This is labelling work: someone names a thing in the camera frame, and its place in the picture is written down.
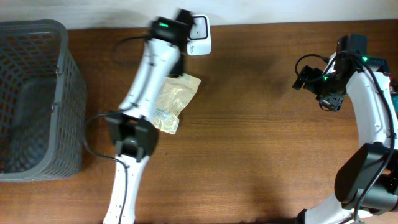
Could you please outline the beige brown cookie pouch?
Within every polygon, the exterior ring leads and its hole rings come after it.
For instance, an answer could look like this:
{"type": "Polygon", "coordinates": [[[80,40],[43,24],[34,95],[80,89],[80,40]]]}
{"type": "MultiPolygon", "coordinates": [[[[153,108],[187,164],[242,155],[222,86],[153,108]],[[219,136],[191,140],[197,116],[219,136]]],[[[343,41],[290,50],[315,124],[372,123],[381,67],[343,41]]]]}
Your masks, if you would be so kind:
{"type": "Polygon", "coordinates": [[[167,77],[156,99],[152,124],[165,133],[175,134],[181,111],[197,93],[199,78],[184,73],[178,78],[167,77]]]}

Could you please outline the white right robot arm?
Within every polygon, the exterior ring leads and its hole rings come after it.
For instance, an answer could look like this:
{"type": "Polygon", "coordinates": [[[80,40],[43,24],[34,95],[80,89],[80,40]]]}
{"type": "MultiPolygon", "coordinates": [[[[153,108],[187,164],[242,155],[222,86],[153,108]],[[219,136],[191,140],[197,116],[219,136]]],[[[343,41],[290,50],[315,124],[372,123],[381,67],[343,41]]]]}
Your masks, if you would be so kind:
{"type": "Polygon", "coordinates": [[[302,210],[296,223],[362,223],[397,211],[397,109],[386,60],[367,54],[367,38],[338,39],[336,52],[322,57],[326,68],[296,70],[296,90],[316,96],[319,107],[339,111],[345,96],[354,108],[359,149],[339,169],[334,192],[316,207],[302,210]]]}

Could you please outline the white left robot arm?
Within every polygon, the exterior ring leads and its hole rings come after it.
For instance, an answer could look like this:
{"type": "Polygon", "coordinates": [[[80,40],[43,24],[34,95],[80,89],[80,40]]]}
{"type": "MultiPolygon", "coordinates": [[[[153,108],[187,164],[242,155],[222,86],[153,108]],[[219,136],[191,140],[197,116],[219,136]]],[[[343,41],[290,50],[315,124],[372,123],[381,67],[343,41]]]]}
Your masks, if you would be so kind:
{"type": "Polygon", "coordinates": [[[141,177],[159,140],[159,131],[152,124],[155,102],[166,78],[181,61],[193,25],[192,13],[184,9],[174,19],[158,17],[151,22],[131,88],[118,110],[106,115],[116,170],[104,223],[135,221],[141,177]]]}

